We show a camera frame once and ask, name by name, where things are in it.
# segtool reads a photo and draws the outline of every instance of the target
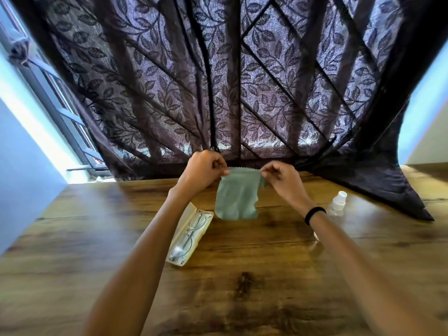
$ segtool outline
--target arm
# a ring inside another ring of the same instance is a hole
[[[84,335],[140,335],[184,209],[197,193],[228,173],[219,153],[194,153],[177,185],[98,297]]]
[[[262,175],[303,217],[316,206],[292,165],[271,162],[262,168]],[[310,225],[341,271],[376,334],[448,335],[442,322],[396,285],[324,212],[315,213]]]

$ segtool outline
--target hand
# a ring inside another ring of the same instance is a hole
[[[221,154],[210,150],[194,152],[185,171],[172,188],[188,200],[209,186],[215,179],[228,175],[230,171]]]
[[[305,216],[316,204],[308,197],[294,166],[272,161],[261,168],[261,175],[289,205]]]

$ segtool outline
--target wooden table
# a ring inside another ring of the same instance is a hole
[[[434,170],[404,168],[435,223],[418,222],[319,177],[304,180],[321,206],[346,190],[339,224],[448,319],[448,173]],[[0,335],[77,335],[174,183],[68,186],[0,259]],[[212,210],[215,192],[210,186],[193,203]],[[143,335],[370,335],[303,219],[272,189],[260,191],[256,206],[256,220],[215,217],[187,265],[166,264]]]

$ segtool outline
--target purple curtain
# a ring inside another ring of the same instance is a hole
[[[431,219],[396,161],[412,82],[371,124],[433,0],[11,1],[116,179],[178,176],[212,149],[232,166],[284,160]]]

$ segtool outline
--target green cleaning cloth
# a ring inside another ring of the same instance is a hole
[[[223,220],[257,218],[255,203],[258,188],[265,185],[260,170],[253,168],[229,168],[216,193],[215,213]]]

